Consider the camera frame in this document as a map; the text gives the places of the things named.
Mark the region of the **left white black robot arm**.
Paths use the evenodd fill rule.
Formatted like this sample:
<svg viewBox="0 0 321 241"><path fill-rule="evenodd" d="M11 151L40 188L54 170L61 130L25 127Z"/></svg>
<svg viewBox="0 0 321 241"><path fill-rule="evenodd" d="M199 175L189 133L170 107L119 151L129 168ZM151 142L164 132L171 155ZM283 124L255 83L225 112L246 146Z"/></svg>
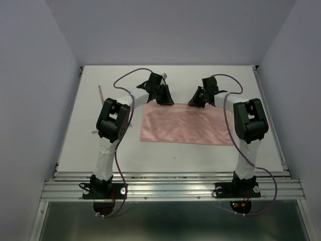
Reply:
<svg viewBox="0 0 321 241"><path fill-rule="evenodd" d="M116 85L121 79L139 70L146 70L146 68L130 71L114 82L113 87L125 91L127 95L118 99L107 98L96 123L99 152L90 183L95 185L94 192L101 198L111 194L110 183L113 177L112 166L115 154L131 123L134 110L154 100L158 105L174 105L169 86L166 84L165 73L151 72L148 80L138 85L133 91Z"/></svg>

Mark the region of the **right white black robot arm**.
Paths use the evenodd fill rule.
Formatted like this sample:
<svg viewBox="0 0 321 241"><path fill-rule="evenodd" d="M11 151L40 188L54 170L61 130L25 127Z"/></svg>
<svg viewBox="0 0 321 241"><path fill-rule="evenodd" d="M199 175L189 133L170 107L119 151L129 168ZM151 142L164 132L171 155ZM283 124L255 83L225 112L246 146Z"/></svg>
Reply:
<svg viewBox="0 0 321 241"><path fill-rule="evenodd" d="M216 77L228 77L240 87L240 91L220 90ZM223 109L225 125L230 139L239 153L234 171L236 181L231 183L231 191L242 196L249 190L248 183L255 182L256 157L260 141L269 130L262 102L258 98L242 98L242 84L227 74L215 74L202 79L188 102L189 106L204 108L206 104Z"/></svg>

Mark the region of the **pink cloth napkin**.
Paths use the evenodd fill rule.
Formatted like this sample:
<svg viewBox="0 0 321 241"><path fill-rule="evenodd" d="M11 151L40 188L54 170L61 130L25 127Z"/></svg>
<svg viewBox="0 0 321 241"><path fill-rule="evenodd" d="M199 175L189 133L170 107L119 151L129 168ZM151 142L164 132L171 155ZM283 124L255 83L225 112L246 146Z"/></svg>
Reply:
<svg viewBox="0 0 321 241"><path fill-rule="evenodd" d="M140 140L143 142L231 146L224 112L211 105L205 108L186 104L143 106Z"/></svg>

